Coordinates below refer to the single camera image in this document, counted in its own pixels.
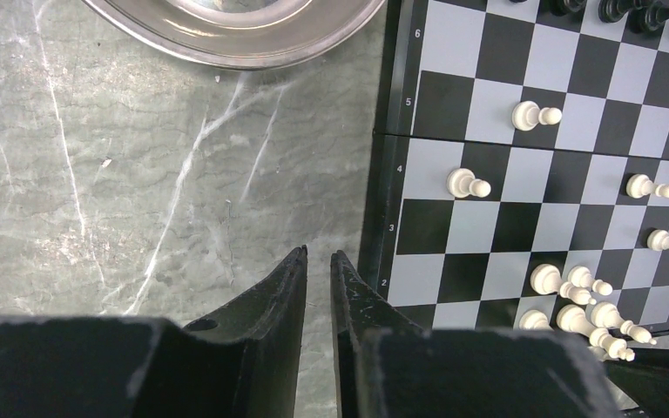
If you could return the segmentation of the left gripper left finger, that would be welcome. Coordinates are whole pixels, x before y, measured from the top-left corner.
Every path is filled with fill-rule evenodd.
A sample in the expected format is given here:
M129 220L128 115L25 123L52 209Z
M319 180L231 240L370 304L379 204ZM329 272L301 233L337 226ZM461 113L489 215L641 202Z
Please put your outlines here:
M307 298L307 248L294 248L263 280L185 325L213 344L213 396L221 417L291 417Z

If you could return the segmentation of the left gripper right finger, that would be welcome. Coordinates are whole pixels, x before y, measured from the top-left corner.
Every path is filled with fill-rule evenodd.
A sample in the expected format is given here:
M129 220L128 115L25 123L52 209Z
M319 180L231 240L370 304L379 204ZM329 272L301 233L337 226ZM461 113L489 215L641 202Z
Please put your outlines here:
M343 251L331 256L330 296L338 415L356 417L355 360L365 331L382 327L412 332L423 329L363 281Z

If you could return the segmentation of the black and white chessboard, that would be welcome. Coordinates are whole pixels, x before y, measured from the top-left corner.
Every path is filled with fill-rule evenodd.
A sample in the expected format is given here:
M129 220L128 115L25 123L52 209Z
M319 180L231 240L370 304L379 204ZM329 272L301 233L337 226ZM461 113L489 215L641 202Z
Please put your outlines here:
M426 329L516 327L567 304L530 285L541 264L586 266L624 319L669 334L669 199L634 199L634 174L669 184L669 20L636 33L598 1L390 1L357 269ZM563 113L519 131L514 107ZM455 198L473 171L485 198Z

